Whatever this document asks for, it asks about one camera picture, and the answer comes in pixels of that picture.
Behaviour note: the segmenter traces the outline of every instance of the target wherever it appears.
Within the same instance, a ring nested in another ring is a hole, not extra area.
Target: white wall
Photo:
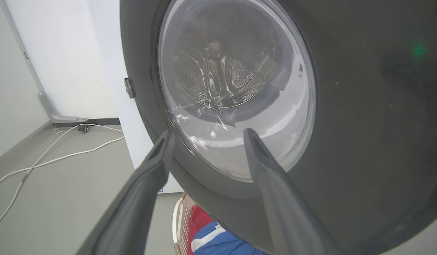
[[[64,116],[116,118],[85,0],[6,0],[35,72]]]
[[[49,121],[0,5],[0,156]]]
[[[152,141],[139,115],[134,99],[130,99],[122,84],[127,77],[121,43],[119,0],[88,0],[92,24],[105,67],[108,86],[113,94],[116,109],[124,131],[127,147],[135,168],[152,149]],[[163,193],[183,192],[170,174]]]

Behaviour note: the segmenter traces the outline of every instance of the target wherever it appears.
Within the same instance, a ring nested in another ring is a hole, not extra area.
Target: green indicator light
[[[417,47],[414,48],[414,56],[416,58],[423,57],[425,52],[426,52],[426,48],[424,47],[424,45],[418,45]]]

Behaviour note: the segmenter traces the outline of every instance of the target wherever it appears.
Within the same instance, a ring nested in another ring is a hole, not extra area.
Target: red clothing
[[[187,245],[188,255],[194,255],[191,251],[191,241],[193,241],[195,234],[200,231],[200,229],[204,228],[204,226],[212,222],[212,219],[209,217],[209,215],[207,215],[207,213],[205,213],[199,206],[194,205],[192,207],[192,211]]]

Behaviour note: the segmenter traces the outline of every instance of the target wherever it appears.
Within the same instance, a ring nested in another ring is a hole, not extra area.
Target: floor
[[[43,129],[1,157],[0,179],[30,167],[67,130]],[[87,133],[72,130],[41,163],[121,136],[95,126]],[[0,255],[75,254],[133,170],[125,139],[34,169],[0,223]],[[15,174],[0,184],[0,216],[23,176]],[[174,254],[171,220],[179,197],[179,193],[157,195],[145,255]]]

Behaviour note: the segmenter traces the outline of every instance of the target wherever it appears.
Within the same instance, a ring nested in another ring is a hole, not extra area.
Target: blue clothing
[[[229,233],[215,221],[207,224],[194,237],[191,250],[195,255],[266,255]]]

